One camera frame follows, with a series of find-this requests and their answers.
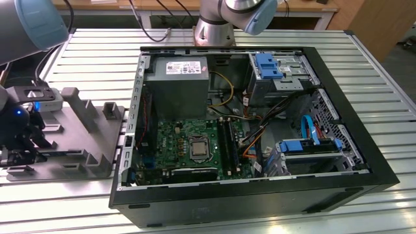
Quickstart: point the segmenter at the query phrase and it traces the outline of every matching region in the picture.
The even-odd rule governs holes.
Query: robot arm
[[[0,0],[0,65],[63,44],[68,30],[51,0]]]
[[[258,35],[270,25],[276,8],[278,0],[202,0],[196,45],[234,45],[234,25],[246,33]]]

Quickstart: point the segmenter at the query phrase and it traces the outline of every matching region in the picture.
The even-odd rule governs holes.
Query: wooden table
[[[62,14],[68,14],[63,0],[52,0]],[[187,15],[187,12],[175,0],[162,0],[163,4],[175,15]],[[199,16],[200,0],[182,0],[182,3],[191,14]],[[91,4],[90,0],[71,0],[76,15],[131,15],[128,0],[119,0],[118,3]],[[136,9],[140,10],[143,26],[152,28],[151,16],[167,16],[168,12],[159,5],[156,0],[135,0]],[[332,19],[334,13],[339,11],[339,6],[332,0],[328,4],[320,4],[315,0],[288,0],[290,17],[319,18],[315,30],[326,30]],[[276,17],[286,16],[286,4],[280,4],[276,10]]]

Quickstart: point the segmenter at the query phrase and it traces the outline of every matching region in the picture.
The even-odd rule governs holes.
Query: blue led light
[[[36,102],[35,102],[35,111],[39,111],[39,108],[40,108],[40,104],[39,104],[39,102],[36,101]]]

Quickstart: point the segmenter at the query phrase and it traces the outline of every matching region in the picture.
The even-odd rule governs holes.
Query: aluminum table
[[[164,30],[150,30],[163,37]],[[0,171],[0,233],[414,233],[416,232],[416,107],[355,36],[343,31],[235,32],[240,46],[314,46],[390,162],[400,184],[330,213],[139,229],[108,208],[112,178],[11,183]],[[130,107],[142,46],[192,46],[192,31],[152,43],[142,30],[78,29],[50,59],[51,87],[78,87],[80,97]],[[119,145],[124,142],[120,130]]]

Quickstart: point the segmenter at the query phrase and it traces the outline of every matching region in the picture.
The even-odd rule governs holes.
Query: blue latch
[[[343,142],[342,142],[342,140],[340,139],[335,139],[334,140],[334,143],[335,143],[335,145],[336,145],[336,147],[338,147],[338,150],[343,150]]]
[[[278,61],[275,61],[271,54],[256,54],[256,65],[262,79],[282,79],[284,77],[278,66]]]
[[[280,150],[282,152],[294,152],[294,151],[303,151],[304,148],[302,147],[302,143],[299,140],[284,140],[280,142]]]

